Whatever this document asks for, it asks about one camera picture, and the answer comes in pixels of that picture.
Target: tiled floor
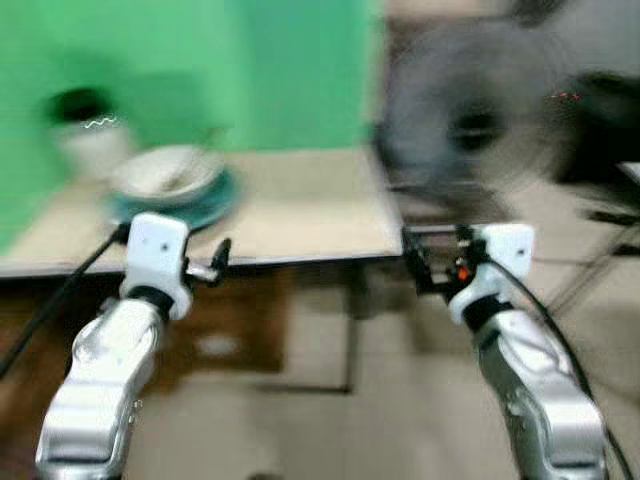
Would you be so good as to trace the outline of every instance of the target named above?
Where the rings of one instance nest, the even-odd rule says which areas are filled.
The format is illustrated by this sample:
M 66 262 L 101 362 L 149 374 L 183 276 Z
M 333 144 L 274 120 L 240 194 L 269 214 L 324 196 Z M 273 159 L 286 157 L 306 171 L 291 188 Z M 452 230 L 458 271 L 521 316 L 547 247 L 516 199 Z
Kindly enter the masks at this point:
M 575 209 L 581 201 L 554 186 L 529 184 L 509 201 L 537 227 L 541 259 L 580 260 L 611 233 L 580 220 Z M 638 266 L 618 262 L 561 325 L 640 472 Z M 536 262 L 529 284 L 549 301 L 576 268 Z M 361 324 L 356 394 L 261 393 L 252 387 L 254 375 L 190 378 L 171 396 L 146 400 L 128 477 L 244 480 L 275 472 L 287 480 L 516 478 L 503 419 L 468 333 L 451 323 L 439 298 L 417 300 L 409 283 L 380 285 L 379 311 Z M 339 382 L 343 303 L 337 285 L 311 281 L 298 287 L 287 380 Z

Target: white bowl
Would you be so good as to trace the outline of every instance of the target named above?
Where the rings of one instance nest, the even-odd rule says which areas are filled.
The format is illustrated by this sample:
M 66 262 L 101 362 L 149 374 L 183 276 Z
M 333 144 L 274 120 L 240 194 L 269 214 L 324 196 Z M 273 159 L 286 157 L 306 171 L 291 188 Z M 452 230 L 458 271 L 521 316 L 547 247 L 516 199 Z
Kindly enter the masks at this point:
M 193 145 L 158 147 L 116 169 L 112 188 L 150 206 L 179 206 L 197 200 L 224 169 L 220 156 Z

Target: beige tabletop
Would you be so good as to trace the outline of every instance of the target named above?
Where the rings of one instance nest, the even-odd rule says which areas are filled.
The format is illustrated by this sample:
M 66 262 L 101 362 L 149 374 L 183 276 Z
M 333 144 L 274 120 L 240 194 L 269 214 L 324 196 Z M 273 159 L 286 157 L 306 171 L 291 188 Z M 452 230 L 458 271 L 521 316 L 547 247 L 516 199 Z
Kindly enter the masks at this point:
M 225 161 L 243 190 L 229 217 L 189 242 L 191 258 L 210 258 L 224 237 L 231 263 L 265 264 L 401 254 L 399 222 L 367 148 L 233 153 Z M 55 194 L 0 260 L 0 276 L 68 273 L 111 230 L 106 191 L 80 181 Z M 90 271 L 121 271 L 112 247 Z

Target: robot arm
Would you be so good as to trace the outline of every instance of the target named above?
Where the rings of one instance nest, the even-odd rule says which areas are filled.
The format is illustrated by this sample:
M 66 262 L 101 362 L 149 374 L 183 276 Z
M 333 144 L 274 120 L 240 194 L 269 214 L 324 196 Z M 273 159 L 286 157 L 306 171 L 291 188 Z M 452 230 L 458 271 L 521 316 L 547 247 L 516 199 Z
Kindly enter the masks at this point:
M 134 218 L 127 244 L 121 299 L 76 336 L 71 369 L 44 419 L 36 451 L 42 479 L 119 478 L 142 405 L 138 399 L 154 368 L 170 321 L 191 308 L 190 283 L 217 284 L 231 243 L 210 267 L 184 257 L 187 226 L 155 214 Z
M 445 292 L 451 318 L 473 332 L 477 360 L 502 407 L 521 478 L 604 479 L 606 430 L 597 406 L 574 380 L 566 352 L 513 306 L 511 284 L 482 261 L 488 255 L 524 278 L 533 237 L 526 225 L 471 231 Z M 421 280 L 423 286 L 428 282 L 424 272 Z

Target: black cable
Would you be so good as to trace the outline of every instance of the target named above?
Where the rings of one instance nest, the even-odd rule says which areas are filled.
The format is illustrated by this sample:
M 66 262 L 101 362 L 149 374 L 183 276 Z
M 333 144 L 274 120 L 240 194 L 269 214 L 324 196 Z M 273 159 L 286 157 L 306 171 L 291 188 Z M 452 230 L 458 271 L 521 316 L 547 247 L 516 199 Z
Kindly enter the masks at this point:
M 520 290 L 524 294 L 524 296 L 526 296 L 527 299 L 540 312 L 540 314 L 542 315 L 542 319 L 545 325 L 547 326 L 547 328 L 551 330 L 555 338 L 560 342 L 564 350 L 567 352 L 567 355 L 571 360 L 571 365 L 575 372 L 580 388 L 582 388 L 584 393 L 586 393 L 589 396 L 589 398 L 591 398 L 591 400 L 595 402 L 593 390 L 591 390 L 591 385 L 589 384 L 589 379 L 587 378 L 587 375 L 584 369 L 582 368 L 582 365 L 580 364 L 578 357 L 576 356 L 573 348 L 567 341 L 566 337 L 564 336 L 560 328 L 558 328 L 558 325 L 556 324 L 555 320 L 553 319 L 553 317 L 551 316 L 547 308 L 542 304 L 542 302 L 540 302 L 540 300 L 536 298 L 536 296 L 531 292 L 531 290 L 529 290 L 529 288 L 527 288 L 527 286 L 524 283 L 522 283 L 522 281 L 518 277 L 516 277 L 513 273 L 511 273 L 500 262 L 494 260 L 489 255 L 484 256 L 484 261 L 486 263 L 493 265 L 498 270 L 500 270 L 500 272 L 505 277 L 507 277 L 507 279 L 510 282 L 512 282 L 516 287 L 518 287 L 518 290 Z M 624 452 L 622 451 L 622 448 L 618 443 L 618 440 L 616 439 L 615 435 L 613 434 L 613 432 L 609 427 L 606 427 L 606 435 L 607 435 L 607 441 L 609 442 L 609 445 L 611 446 L 611 449 L 613 450 L 614 455 L 618 459 L 618 464 L 620 465 L 624 478 L 626 480 L 634 480 L 633 473 L 631 472 L 631 467 L 629 466 L 629 462 L 627 461 L 624 455 Z
M 58 288 L 58 290 L 56 290 L 56 292 L 49 298 L 44 307 L 42 307 L 40 311 L 33 316 L 25 329 L 22 331 L 22 334 L 20 335 L 18 340 L 13 344 L 13 346 L 9 349 L 9 352 L 0 362 L 0 380 L 2 380 L 9 372 L 18 356 L 23 352 L 23 350 L 31 340 L 31 337 L 33 337 L 36 330 L 40 328 L 45 322 L 50 320 L 64 305 L 64 302 L 69 297 L 69 294 L 75 287 L 77 287 L 80 278 L 87 271 L 87 269 L 111 245 L 116 242 L 126 241 L 129 235 L 129 228 L 130 226 L 128 224 L 118 225 L 118 228 L 113 231 L 109 238 L 105 240 L 105 242 L 100 245 L 100 247 L 89 258 L 87 258 L 82 263 L 82 265 L 80 265 L 69 277 L 67 277 L 62 286 Z

